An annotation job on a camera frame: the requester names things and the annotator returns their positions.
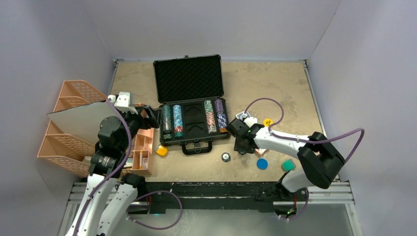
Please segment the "blue playing card deck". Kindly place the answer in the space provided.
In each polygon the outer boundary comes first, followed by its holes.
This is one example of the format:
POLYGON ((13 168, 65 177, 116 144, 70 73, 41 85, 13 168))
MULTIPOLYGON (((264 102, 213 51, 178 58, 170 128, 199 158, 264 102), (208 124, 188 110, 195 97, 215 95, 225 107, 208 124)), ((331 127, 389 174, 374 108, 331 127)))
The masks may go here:
POLYGON ((251 115, 248 112, 242 111, 236 114, 235 117, 240 120, 245 120, 246 118, 250 118, 251 115))

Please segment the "purple chip stack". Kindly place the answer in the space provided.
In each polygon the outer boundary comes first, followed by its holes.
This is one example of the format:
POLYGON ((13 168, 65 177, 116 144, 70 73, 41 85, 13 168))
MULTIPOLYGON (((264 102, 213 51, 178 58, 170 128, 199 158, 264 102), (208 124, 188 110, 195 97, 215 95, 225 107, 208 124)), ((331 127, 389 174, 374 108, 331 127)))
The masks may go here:
POLYGON ((217 115, 224 114, 224 106, 223 106, 223 101, 221 99, 216 99, 214 101, 214 105, 215 105, 215 111, 217 115))

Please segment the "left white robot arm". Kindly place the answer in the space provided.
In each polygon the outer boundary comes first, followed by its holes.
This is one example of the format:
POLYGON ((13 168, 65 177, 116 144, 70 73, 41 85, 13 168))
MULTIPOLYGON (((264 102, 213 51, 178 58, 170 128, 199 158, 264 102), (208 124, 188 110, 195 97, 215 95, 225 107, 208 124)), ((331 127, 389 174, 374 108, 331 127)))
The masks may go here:
POLYGON ((109 236, 125 216, 131 202, 145 198, 145 178, 127 174, 117 185, 140 129, 159 128, 161 110, 150 106, 128 107, 103 119, 99 141, 91 158, 87 186, 68 236, 109 236))

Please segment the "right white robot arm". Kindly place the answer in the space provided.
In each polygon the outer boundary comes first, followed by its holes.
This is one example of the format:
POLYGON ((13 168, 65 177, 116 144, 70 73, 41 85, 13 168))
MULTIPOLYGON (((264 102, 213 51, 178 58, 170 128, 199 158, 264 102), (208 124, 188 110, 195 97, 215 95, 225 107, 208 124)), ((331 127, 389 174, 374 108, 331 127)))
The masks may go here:
POLYGON ((289 171, 277 183, 276 193, 282 200, 309 186, 329 188, 346 163, 342 154, 319 132, 292 135, 258 123, 248 126, 238 118, 228 124, 227 131, 235 138, 234 150, 240 154, 268 149, 299 160, 301 167, 289 171))

